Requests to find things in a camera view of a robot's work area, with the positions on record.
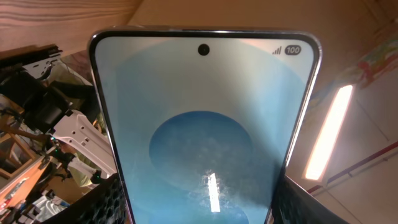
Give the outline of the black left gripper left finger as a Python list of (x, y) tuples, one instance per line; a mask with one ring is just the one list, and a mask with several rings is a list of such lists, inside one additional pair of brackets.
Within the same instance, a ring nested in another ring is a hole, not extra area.
[(125, 195), (119, 176), (113, 174), (43, 224), (123, 224), (125, 222)]

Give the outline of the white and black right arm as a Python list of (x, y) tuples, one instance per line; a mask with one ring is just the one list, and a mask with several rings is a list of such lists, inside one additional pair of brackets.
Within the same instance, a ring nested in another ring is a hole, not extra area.
[(27, 70), (1, 74), (1, 94), (20, 106), (23, 122), (32, 130), (75, 148), (98, 168), (94, 169), (73, 156), (67, 156), (68, 167), (79, 170), (93, 184), (104, 182), (117, 173), (111, 145), (84, 113), (71, 109), (59, 88), (44, 86)]

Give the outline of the smartphone with blue screen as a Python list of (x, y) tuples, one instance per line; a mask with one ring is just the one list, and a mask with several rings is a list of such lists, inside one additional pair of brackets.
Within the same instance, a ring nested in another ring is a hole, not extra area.
[(133, 223), (266, 223), (322, 59), (295, 30), (109, 28), (88, 52)]

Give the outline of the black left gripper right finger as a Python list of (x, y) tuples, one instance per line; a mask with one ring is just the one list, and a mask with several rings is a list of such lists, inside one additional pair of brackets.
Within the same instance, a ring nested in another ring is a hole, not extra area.
[(348, 224), (286, 175), (276, 187), (271, 212), (275, 224)]

